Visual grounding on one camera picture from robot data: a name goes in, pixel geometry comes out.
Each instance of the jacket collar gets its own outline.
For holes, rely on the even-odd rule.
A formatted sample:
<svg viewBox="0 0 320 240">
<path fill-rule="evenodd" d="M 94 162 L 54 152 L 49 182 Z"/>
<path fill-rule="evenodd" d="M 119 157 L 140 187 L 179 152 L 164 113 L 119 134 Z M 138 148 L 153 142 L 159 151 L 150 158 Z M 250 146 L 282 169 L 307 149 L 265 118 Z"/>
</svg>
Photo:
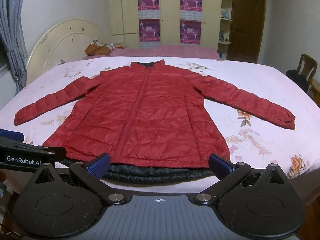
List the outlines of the jacket collar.
<svg viewBox="0 0 320 240">
<path fill-rule="evenodd" d="M 130 67 L 156 67 L 156 66 L 164 66 L 165 61 L 159 60 L 157 62 L 150 62 L 150 63 L 140 63 L 140 62 L 131 62 Z"/>
</svg>

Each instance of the figurine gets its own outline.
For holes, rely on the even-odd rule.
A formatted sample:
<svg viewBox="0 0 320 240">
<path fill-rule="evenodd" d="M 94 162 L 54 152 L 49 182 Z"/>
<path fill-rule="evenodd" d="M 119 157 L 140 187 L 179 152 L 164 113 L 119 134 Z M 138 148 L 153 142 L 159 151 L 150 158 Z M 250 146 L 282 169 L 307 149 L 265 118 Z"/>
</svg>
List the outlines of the figurine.
<svg viewBox="0 0 320 240">
<path fill-rule="evenodd" d="M 219 33 L 219 41 L 223 41 L 224 40 L 224 33 L 223 31 L 220 31 Z"/>
</svg>

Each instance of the black lining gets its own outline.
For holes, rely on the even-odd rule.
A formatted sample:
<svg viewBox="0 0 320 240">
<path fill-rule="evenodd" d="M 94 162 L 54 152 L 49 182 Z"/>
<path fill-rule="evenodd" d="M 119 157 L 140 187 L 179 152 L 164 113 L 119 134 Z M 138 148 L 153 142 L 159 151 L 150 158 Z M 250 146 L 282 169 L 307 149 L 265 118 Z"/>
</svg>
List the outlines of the black lining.
<svg viewBox="0 0 320 240">
<path fill-rule="evenodd" d="M 65 159 L 60 163 L 70 166 L 77 161 L 79 160 Z M 130 184 L 154 185 L 166 183 L 172 184 L 212 175 L 213 173 L 209 169 L 171 169 L 111 164 L 103 178 Z"/>
<path fill-rule="evenodd" d="M 145 67 L 153 67 L 153 65 L 154 65 L 155 63 L 159 63 L 159 62 L 160 62 L 160 61 L 157 61 L 157 62 L 148 62 L 148 63 L 141 63 L 141 62 L 134 61 L 134 62 L 132 62 L 132 63 L 137 63 L 137 64 L 143 65 L 143 66 L 145 66 Z"/>
</svg>

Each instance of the puffer jacket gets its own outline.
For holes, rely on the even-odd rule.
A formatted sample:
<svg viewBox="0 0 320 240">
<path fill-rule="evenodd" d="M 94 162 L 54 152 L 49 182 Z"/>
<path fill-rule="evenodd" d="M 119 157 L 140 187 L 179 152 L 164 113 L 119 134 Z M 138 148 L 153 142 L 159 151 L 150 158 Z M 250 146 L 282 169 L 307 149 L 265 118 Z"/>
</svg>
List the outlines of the puffer jacket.
<svg viewBox="0 0 320 240">
<path fill-rule="evenodd" d="M 112 163 L 144 167 L 208 167 L 211 153 L 230 159 L 227 143 L 204 108 L 204 98 L 277 126 L 295 128 L 292 113 L 270 101 L 187 69 L 156 63 L 80 77 L 19 110 L 15 125 L 79 100 L 43 144 L 65 147 L 67 158 L 90 161 L 103 152 Z"/>
</svg>

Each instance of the gray curtain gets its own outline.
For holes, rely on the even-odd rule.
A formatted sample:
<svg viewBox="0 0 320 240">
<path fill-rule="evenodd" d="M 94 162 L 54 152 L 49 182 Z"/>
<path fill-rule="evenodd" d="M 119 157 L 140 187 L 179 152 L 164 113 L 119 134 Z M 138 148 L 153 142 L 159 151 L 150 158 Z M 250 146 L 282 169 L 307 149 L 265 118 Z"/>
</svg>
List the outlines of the gray curtain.
<svg viewBox="0 0 320 240">
<path fill-rule="evenodd" d="M 27 69 L 17 46 L 22 0 L 0 0 L 0 37 L 8 55 L 11 74 L 17 84 L 16 94 L 26 85 Z"/>
</svg>

